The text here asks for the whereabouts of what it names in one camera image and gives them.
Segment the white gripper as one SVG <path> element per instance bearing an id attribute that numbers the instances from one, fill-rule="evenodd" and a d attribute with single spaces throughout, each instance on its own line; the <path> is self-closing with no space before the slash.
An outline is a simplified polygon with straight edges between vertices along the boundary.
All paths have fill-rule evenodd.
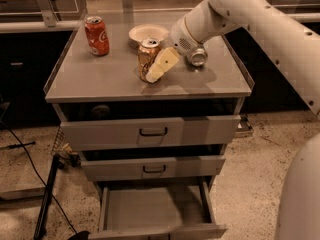
<path id="1" fill-rule="evenodd" d="M 169 37 L 174 48 L 167 47 L 158 53 L 146 75 L 147 82 L 155 83 L 173 68 L 179 61 L 179 53 L 186 56 L 201 47 L 190 34 L 186 19 L 187 17 L 183 16 L 173 24 Z"/>

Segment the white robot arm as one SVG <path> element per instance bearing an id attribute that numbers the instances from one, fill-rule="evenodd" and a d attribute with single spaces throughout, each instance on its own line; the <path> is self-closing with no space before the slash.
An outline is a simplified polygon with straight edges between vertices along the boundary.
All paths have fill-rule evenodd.
<path id="1" fill-rule="evenodd" d="M 320 117 L 320 36 L 266 0 L 203 0 L 169 32 L 170 46 L 146 74 L 156 82 L 179 55 L 200 66 L 196 53 L 209 39 L 242 27 L 251 35 L 310 110 Z M 292 160 L 281 193 L 275 240 L 320 240 L 320 134 Z"/>

